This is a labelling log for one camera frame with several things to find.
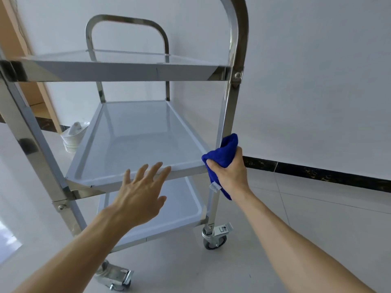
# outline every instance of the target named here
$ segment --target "white wall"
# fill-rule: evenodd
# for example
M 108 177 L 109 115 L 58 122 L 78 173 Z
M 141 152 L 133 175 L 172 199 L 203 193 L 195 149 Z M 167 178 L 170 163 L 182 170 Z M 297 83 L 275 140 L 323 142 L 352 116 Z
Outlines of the white wall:
M 391 0 L 247 0 L 247 7 L 250 37 L 233 129 L 245 154 L 391 179 Z M 84 49 L 88 19 L 106 13 L 158 22 L 172 54 L 227 58 L 219 0 L 18 0 L 18 8 L 36 54 Z M 121 35 L 119 28 L 97 26 L 96 48 L 161 51 L 153 30 L 125 26 Z M 164 97 L 162 83 L 111 85 L 111 99 Z M 213 145 L 224 84 L 171 86 L 180 113 Z M 91 118 L 94 83 L 48 88 L 61 123 Z

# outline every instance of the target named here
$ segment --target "stainless steel cart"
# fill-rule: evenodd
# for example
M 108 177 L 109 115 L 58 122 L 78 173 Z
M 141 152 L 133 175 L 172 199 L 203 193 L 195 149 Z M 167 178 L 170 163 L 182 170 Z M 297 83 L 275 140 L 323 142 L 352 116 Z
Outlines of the stainless steel cart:
M 232 227 L 230 223 L 215 226 L 219 193 L 210 191 L 208 205 L 204 206 L 190 177 L 206 172 L 201 155 L 209 149 L 169 102 L 170 81 L 226 81 L 216 147 L 231 133 L 247 50 L 248 14 L 245 0 L 221 2 L 231 28 L 229 58 L 224 66 L 170 55 L 167 35 L 157 23 L 114 15 L 90 19 L 86 51 L 6 60 L 0 49 L 0 113 L 73 235 L 86 227 L 78 199 L 100 195 L 99 211 L 115 198 L 126 168 L 134 172 L 146 162 L 159 160 L 172 166 L 162 188 L 162 194 L 171 199 L 158 217 L 128 232 L 112 252 L 184 226 L 204 225 L 202 236 L 207 249 L 225 243 Z M 164 53 L 95 50 L 92 30 L 101 21 L 155 28 L 164 40 Z M 18 82 L 80 81 L 96 82 L 100 104 L 64 177 Z M 102 81 L 165 81 L 166 97 L 162 101 L 108 102 Z M 140 117 L 147 120 L 136 122 Z M 137 154 L 130 156 L 129 147 Z M 111 290 L 121 291 L 130 285 L 132 274 L 105 261 L 96 277 Z

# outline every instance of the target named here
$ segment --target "microfiber cloth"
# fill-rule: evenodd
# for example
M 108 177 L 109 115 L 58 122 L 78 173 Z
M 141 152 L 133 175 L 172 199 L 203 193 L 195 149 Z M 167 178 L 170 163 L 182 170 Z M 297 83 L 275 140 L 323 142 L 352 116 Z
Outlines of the microfiber cloth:
M 238 146 L 238 135 L 233 133 L 232 135 L 222 139 L 220 148 L 210 151 L 202 156 L 202 161 L 205 163 L 208 169 L 208 174 L 211 183 L 216 182 L 218 183 L 218 185 L 221 186 L 217 175 L 208 167 L 206 161 L 208 159 L 212 159 L 213 161 L 217 162 L 219 166 L 226 168 L 231 164 L 233 158 L 235 157 L 237 146 Z M 221 188 L 221 192 L 229 200 L 232 200 L 230 195 L 223 188 Z

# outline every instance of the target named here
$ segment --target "stack of plates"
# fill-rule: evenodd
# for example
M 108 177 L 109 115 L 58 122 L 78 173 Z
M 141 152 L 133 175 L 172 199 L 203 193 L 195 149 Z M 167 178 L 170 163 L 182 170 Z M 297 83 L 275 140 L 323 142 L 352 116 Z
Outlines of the stack of plates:
M 67 152 L 76 152 L 89 124 L 89 122 L 75 122 L 70 128 L 61 134 L 65 150 Z

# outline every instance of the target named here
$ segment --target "left hand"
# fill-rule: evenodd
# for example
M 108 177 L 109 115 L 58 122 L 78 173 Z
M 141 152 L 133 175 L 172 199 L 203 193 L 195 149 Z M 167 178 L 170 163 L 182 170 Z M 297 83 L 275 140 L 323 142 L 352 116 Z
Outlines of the left hand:
M 148 164 L 143 165 L 130 180 L 130 170 L 126 170 L 122 186 L 117 197 L 111 204 L 115 209 L 117 219 L 124 228 L 124 234 L 131 228 L 147 223 L 159 214 L 167 197 L 159 197 L 161 187 L 171 172 L 168 166 L 162 170 L 159 177 L 153 180 L 163 162 L 158 162 L 145 175 Z

